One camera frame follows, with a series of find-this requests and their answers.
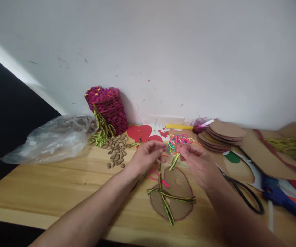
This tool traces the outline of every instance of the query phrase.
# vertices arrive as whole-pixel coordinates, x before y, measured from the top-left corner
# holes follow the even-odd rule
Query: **forearm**
[[[127,169],[72,208],[31,246],[94,246],[136,183]]]
[[[206,193],[234,246],[284,246],[225,179]]]

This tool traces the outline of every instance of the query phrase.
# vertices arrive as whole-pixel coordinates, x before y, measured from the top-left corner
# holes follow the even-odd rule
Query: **pink string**
[[[152,172],[155,173],[155,174],[159,177],[159,175],[158,175],[157,172],[155,172],[155,171],[150,171],[150,174],[149,174],[150,178],[151,178],[152,180],[154,180],[154,181],[158,181],[158,179],[153,178],[153,177],[151,176],[151,173],[152,173]],[[165,186],[166,186],[167,188],[170,187],[169,184],[168,184],[165,180],[163,180],[163,179],[162,179],[162,183],[165,184]]]

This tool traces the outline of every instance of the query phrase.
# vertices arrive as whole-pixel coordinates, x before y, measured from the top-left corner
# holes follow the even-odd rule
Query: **person's left hand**
[[[166,151],[166,143],[155,140],[147,141],[138,147],[125,169],[134,179],[139,179],[157,159],[162,163],[166,162],[166,159],[162,156],[164,151]]]

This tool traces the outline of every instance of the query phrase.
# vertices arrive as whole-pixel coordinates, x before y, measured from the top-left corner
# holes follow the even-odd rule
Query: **magenta woven cylinder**
[[[111,124],[116,135],[123,134],[128,129],[128,123],[119,89],[110,87],[92,87],[85,94],[85,99],[91,111],[96,109]]]

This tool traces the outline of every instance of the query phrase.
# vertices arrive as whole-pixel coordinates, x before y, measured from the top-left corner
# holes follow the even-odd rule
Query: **clear plastic bag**
[[[34,129],[25,144],[1,160],[9,164],[41,164],[75,157],[97,130],[93,116],[58,116]]]

